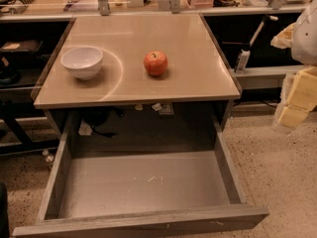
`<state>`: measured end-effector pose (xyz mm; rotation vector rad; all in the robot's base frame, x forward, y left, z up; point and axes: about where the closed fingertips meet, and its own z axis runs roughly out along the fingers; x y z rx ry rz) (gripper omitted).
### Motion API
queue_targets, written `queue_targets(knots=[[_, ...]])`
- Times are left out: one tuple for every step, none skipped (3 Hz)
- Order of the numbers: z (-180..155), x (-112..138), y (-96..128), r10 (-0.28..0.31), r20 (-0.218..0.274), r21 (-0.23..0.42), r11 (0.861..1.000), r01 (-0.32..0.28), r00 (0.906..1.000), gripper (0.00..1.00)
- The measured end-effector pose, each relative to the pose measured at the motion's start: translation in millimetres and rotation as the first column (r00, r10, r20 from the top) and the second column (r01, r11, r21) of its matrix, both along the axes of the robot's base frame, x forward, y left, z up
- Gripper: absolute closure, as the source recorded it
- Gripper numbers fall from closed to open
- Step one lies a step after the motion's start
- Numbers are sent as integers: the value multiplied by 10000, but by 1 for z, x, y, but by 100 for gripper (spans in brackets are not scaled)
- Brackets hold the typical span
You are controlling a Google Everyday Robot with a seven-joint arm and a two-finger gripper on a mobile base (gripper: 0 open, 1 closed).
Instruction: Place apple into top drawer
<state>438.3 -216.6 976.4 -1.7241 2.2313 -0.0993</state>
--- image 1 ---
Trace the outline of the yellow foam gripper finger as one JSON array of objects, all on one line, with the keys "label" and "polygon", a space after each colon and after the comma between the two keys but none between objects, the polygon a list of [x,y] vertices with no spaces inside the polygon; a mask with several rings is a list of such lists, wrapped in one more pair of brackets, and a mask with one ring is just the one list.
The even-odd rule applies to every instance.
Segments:
[{"label": "yellow foam gripper finger", "polygon": [[317,106],[317,67],[288,73],[276,108],[276,128],[296,129]]},{"label": "yellow foam gripper finger", "polygon": [[270,44],[278,49],[286,49],[292,47],[294,23],[288,25],[281,32],[272,38]]}]

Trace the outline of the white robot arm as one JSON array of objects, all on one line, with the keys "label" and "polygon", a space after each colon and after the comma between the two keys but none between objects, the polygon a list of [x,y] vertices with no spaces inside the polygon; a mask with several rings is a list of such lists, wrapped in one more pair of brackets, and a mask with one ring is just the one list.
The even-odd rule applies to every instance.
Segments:
[{"label": "white robot arm", "polygon": [[274,113],[274,130],[288,134],[317,106],[317,0],[270,44],[278,49],[291,48],[292,58],[305,65],[299,72],[285,76]]}]

